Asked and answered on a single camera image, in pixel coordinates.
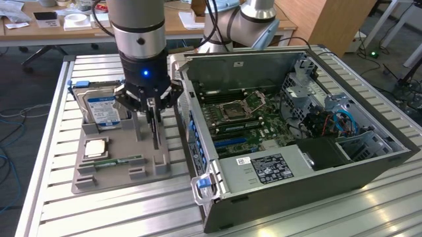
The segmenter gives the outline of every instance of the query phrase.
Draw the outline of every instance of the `blue cable on floor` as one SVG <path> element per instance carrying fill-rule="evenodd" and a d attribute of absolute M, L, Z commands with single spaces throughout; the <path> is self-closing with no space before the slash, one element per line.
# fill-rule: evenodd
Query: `blue cable on floor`
<path fill-rule="evenodd" d="M 19 136 L 18 136 L 12 141 L 10 141 L 6 145 L 0 146 L 2 148 L 4 148 L 4 147 L 7 147 L 7 146 L 10 146 L 14 142 L 16 142 L 16 141 L 22 138 L 22 136 L 24 135 L 24 132 L 26 132 L 26 126 L 24 126 L 23 123 L 19 123 L 19 122 L 10 122 L 10 121 L 6 121 L 6 120 L 3 120 L 3 119 L 0 119 L 0 122 L 8 123 L 8 124 L 18 124 L 18 125 L 22 126 L 22 132 L 20 132 Z M 14 176 L 15 176 L 15 179 L 16 179 L 16 183 L 18 183 L 18 195 L 16 195 L 16 198 L 15 198 L 15 200 L 0 210 L 0 214 L 3 214 L 4 211 L 6 211 L 11 206 L 14 206 L 14 204 L 19 201 L 20 196 L 22 196 L 22 186 L 20 186 L 20 181 L 19 181 L 18 172 L 16 172 L 16 167 L 15 167 L 14 162 L 12 162 L 12 161 L 10 160 L 10 158 L 6 157 L 6 156 L 2 156 L 2 155 L 0 155 L 0 158 L 4 159 L 4 161 L 8 163 L 11 169 L 12 169 L 12 172 L 14 172 Z"/>

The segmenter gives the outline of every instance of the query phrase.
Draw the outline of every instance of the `blue hard drive label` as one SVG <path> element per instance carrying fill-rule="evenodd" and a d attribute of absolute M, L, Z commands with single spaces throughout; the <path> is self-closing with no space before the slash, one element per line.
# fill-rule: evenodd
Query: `blue hard drive label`
<path fill-rule="evenodd" d="M 294 177 L 289 165 L 282 157 L 282 154 L 274 154 L 267 157 L 251 159 L 251 163 L 263 184 L 289 179 Z"/>
<path fill-rule="evenodd" d="M 114 105 L 115 98 L 112 96 L 88 99 L 91 114 L 99 126 L 114 126 L 120 123 L 119 111 Z"/>

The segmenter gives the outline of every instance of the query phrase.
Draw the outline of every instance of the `motherboard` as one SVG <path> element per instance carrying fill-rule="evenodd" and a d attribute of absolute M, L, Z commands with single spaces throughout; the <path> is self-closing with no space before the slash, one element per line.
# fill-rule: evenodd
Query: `motherboard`
<path fill-rule="evenodd" d="M 265 91 L 203 96 L 202 111 L 219 158 L 283 147 L 295 140 L 277 98 Z"/>

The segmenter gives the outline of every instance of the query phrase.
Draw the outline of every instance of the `wooden table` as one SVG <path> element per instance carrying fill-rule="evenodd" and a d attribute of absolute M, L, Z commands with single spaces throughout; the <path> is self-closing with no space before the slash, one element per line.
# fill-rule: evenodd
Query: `wooden table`
<path fill-rule="evenodd" d="M 167 6 L 180 9 L 188 9 L 190 5 L 180 2 L 168 2 Z M 98 43 L 114 42 L 100 29 L 82 30 L 82 31 L 64 31 L 63 27 L 39 28 L 32 12 L 55 11 L 64 7 L 42 7 L 38 2 L 26 2 L 23 11 L 32 17 L 34 21 L 30 22 L 28 27 L 8 29 L 4 24 L 11 21 L 4 17 L 0 19 L 0 47 L 7 46 L 31 46 L 31 45 L 58 45 L 58 44 L 79 44 L 79 43 Z M 182 10 L 170 7 L 164 8 L 166 15 L 166 38 L 175 39 L 200 39 L 203 37 L 203 30 L 187 30 L 183 27 L 179 12 Z M 277 17 L 281 19 L 277 35 L 281 38 L 291 37 L 297 25 L 287 19 L 282 10 L 277 7 Z M 287 45 L 289 41 L 281 42 L 281 45 Z"/>

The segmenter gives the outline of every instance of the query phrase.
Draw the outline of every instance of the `aluminum extrusion table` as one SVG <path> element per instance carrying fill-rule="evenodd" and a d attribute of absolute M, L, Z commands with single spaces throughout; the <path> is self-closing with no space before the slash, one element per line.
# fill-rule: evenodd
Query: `aluminum extrusion table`
<path fill-rule="evenodd" d="M 313 46 L 313 49 L 317 53 L 325 50 L 317 46 Z M 325 55 L 322 59 L 411 141 L 422 146 L 422 129 L 405 113 L 337 57 Z M 338 90 L 337 84 L 323 72 L 318 73 L 325 87 L 333 92 Z M 71 181 L 82 113 L 67 93 L 66 82 L 70 79 L 120 79 L 122 74 L 118 54 L 78 56 L 75 61 L 63 63 L 16 231 L 18 237 L 422 235 L 422 152 L 403 165 L 386 171 L 362 189 L 213 234 L 203 233 L 187 169 L 184 175 L 164 181 L 74 195 Z M 171 144 L 171 163 L 186 167 L 171 112 L 166 112 L 164 126 L 166 138 Z"/>

